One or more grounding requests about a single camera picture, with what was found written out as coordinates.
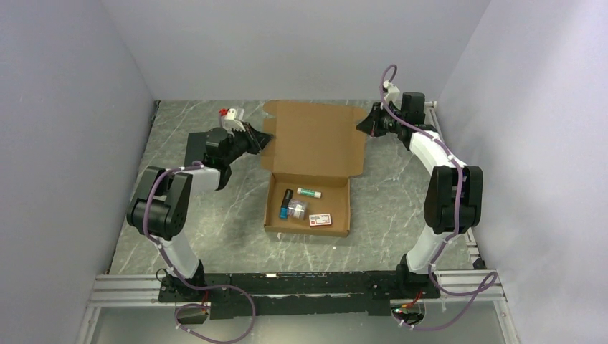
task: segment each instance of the box lid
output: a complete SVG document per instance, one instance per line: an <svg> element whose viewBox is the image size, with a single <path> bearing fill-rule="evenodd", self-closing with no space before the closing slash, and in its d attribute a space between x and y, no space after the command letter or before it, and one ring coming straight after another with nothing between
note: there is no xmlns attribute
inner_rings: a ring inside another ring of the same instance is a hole
<svg viewBox="0 0 608 344"><path fill-rule="evenodd" d="M363 173L365 134L356 129L366 117L360 107L271 100L263 131L275 139L262 153L273 173L348 177Z"/></svg>

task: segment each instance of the cardboard box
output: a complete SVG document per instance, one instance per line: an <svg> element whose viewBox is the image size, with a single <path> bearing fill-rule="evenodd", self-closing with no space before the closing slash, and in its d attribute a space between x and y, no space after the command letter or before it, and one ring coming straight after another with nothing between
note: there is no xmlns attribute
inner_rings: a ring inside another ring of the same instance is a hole
<svg viewBox="0 0 608 344"><path fill-rule="evenodd" d="M351 230L351 183L363 173L365 134L355 129L366 117L360 107L271 100L263 131L275 139L262 152L262 167L272 172L266 201L266 231L346 237ZM285 189L308 202L303 220L279 219ZM320 199L297 194L320 191ZM310 227L309 214L331 214L330 226Z"/></svg>

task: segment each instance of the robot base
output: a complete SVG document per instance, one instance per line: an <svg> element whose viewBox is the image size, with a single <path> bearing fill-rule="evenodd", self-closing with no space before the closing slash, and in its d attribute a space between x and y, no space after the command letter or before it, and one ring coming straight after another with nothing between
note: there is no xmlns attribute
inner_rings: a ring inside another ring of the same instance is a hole
<svg viewBox="0 0 608 344"><path fill-rule="evenodd" d="M428 275L407 270L405 255L394 271L206 274L204 279L207 285L234 285L246 290L258 315L366 312L386 316L391 314L391 300L414 299L420 291L422 299L440 297ZM180 294L179 287L163 286L160 302L201 302L204 296L200 291ZM208 300L211 319L251 315L247 299L234 290L210 290Z"/></svg>

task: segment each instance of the marble surface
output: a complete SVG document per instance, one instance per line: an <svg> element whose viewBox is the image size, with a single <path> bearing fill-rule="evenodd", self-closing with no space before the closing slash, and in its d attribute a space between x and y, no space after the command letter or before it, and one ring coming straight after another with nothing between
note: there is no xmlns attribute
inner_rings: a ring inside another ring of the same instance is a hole
<svg viewBox="0 0 608 344"><path fill-rule="evenodd" d="M369 111L369 101L343 100ZM264 101L161 102L140 173L148 165L183 163L188 133L217 126L221 108L240 106L261 128ZM244 155L232 164L222 191L193 196L184 231L206 272L322 272L394 269L424 227L422 206L429 175L395 135L368 138L365 167L351 179L351 233L346 238L266 233L262 227L270 172L260 157ZM156 248L126 224L111 274L152 274L164 267ZM472 269L464 238L446 250L438 269Z"/></svg>

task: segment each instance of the lip balm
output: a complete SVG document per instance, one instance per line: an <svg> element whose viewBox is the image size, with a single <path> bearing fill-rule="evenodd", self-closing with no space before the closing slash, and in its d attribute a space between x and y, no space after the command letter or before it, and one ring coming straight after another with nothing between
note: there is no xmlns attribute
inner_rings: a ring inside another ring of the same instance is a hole
<svg viewBox="0 0 608 344"><path fill-rule="evenodd" d="M293 190L288 188L285 190L283 195L283 202L281 202L281 210L279 211L279 219L286 220L289 212L289 201L293 197Z"/></svg>
<svg viewBox="0 0 608 344"><path fill-rule="evenodd" d="M314 197L316 199L320 199L321 198L321 192L310 190L309 188L298 188L298 193L300 195Z"/></svg>

